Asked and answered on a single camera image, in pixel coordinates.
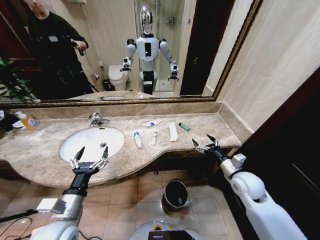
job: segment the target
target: trash can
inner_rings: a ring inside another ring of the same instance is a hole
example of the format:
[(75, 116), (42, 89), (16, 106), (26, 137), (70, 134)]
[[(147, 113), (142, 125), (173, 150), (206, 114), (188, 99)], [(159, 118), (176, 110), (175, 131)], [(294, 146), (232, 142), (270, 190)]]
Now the trash can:
[(103, 85), (104, 90), (112, 91), (112, 84), (109, 79), (102, 80), (102, 85)]
[(184, 183), (178, 179), (171, 180), (162, 196), (165, 207), (172, 212), (177, 212), (186, 205), (187, 201), (188, 190)]

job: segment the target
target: faucet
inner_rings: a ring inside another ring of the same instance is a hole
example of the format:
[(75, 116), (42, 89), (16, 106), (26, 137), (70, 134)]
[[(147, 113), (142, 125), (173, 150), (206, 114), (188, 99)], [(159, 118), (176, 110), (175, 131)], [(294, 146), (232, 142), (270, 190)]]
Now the faucet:
[(101, 115), (98, 112), (94, 112), (92, 113), (89, 117), (88, 117), (88, 121), (92, 121), (90, 124), (90, 127), (94, 127), (97, 124), (101, 125), (101, 124), (108, 124), (110, 123), (109, 119), (103, 119), (101, 117)]

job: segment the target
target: bathroom sink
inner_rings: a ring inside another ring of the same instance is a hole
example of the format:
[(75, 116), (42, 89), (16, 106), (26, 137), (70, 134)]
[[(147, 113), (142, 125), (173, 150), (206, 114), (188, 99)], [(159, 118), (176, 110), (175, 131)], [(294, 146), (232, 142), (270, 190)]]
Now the bathroom sink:
[(95, 162), (101, 159), (108, 146), (108, 158), (116, 154), (125, 142), (124, 134), (115, 128), (95, 127), (69, 136), (60, 148), (60, 157), (69, 162), (85, 147), (80, 162)]

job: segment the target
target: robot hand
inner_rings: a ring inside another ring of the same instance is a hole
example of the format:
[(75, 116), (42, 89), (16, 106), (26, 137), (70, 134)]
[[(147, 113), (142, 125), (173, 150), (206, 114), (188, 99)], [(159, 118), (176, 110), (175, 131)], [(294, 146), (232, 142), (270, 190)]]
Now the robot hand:
[(179, 67), (175, 61), (170, 63), (170, 69), (171, 69), (171, 76), (168, 76), (168, 81), (170, 79), (174, 79), (174, 80), (177, 80), (177, 82), (179, 82), (179, 77), (178, 77)]
[(123, 59), (123, 68), (120, 69), (120, 72), (123, 71), (132, 71), (132, 68), (130, 67), (130, 58), (126, 57)]

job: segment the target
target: man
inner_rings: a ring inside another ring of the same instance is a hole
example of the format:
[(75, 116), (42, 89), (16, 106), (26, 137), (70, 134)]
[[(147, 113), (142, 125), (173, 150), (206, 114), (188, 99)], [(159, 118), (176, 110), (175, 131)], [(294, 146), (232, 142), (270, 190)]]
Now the man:
[(75, 49), (89, 47), (86, 40), (62, 17), (50, 12), (43, 0), (24, 0), (33, 14), (28, 33), (43, 64), (50, 88), (49, 99), (68, 99), (93, 90), (78, 61)]

